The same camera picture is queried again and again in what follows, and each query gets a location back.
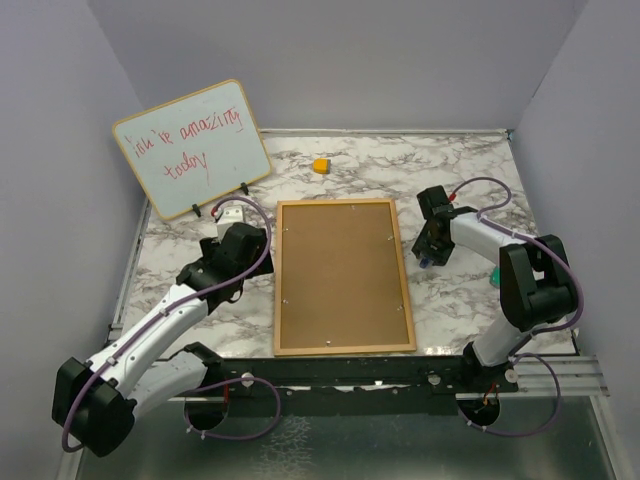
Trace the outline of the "yellow picture frame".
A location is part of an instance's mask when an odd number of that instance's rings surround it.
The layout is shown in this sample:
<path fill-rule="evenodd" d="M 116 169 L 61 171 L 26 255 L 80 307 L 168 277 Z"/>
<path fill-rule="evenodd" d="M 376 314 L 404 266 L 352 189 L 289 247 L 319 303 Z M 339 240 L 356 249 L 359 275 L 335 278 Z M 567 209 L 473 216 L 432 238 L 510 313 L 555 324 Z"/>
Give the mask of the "yellow picture frame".
<path fill-rule="evenodd" d="M 416 350 L 393 199 L 279 202 L 274 264 L 275 355 Z"/>

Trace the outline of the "small whiteboard yellow rim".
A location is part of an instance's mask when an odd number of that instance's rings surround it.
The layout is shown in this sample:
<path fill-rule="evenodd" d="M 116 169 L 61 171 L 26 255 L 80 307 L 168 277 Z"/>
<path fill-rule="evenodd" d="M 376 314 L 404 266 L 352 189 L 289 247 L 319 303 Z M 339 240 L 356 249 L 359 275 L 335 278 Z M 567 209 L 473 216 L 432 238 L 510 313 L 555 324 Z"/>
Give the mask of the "small whiteboard yellow rim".
<path fill-rule="evenodd" d="M 184 215 L 272 171 L 244 89 L 235 79 L 122 119 L 112 132 L 164 220 Z"/>

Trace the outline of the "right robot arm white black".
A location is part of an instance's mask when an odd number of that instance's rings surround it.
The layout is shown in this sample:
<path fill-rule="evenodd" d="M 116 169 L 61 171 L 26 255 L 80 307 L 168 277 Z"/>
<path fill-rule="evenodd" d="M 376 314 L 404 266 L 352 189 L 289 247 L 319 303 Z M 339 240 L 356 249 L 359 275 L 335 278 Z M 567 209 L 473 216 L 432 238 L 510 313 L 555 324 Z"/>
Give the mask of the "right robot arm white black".
<path fill-rule="evenodd" d="M 425 224 L 412 253 L 424 266 L 442 267 L 465 247 L 498 267 L 502 314 L 465 347 L 459 367 L 461 383 L 481 391 L 533 338 L 576 323 L 584 294 L 560 238 L 515 232 L 480 210 L 454 206 L 453 198 L 442 186 L 417 195 Z"/>

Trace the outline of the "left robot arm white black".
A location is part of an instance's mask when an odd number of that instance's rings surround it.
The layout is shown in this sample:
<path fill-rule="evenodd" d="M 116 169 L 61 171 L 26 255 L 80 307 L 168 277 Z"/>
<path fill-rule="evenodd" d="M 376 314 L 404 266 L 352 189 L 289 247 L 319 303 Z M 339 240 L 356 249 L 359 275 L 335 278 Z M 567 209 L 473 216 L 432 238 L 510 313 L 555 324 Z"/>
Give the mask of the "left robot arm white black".
<path fill-rule="evenodd" d="M 62 447 L 113 452 L 136 421 L 176 394 L 206 395 L 221 371 L 202 345 L 163 354 L 182 334 L 224 303 L 236 302 L 246 280 L 273 271 L 271 230 L 232 224 L 221 239 L 201 240 L 202 256 L 186 265 L 161 301 L 131 330 L 85 361 L 69 358 L 56 375 L 52 418 Z"/>

